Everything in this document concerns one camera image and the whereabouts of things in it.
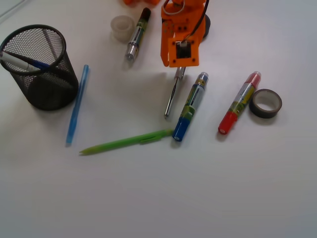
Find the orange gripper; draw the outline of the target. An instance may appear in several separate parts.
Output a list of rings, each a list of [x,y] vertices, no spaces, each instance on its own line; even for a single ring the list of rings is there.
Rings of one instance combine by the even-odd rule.
[[[201,43],[205,34],[205,0],[167,0],[161,7],[161,50],[164,66],[168,63],[168,40],[181,39],[185,42],[190,37]]]

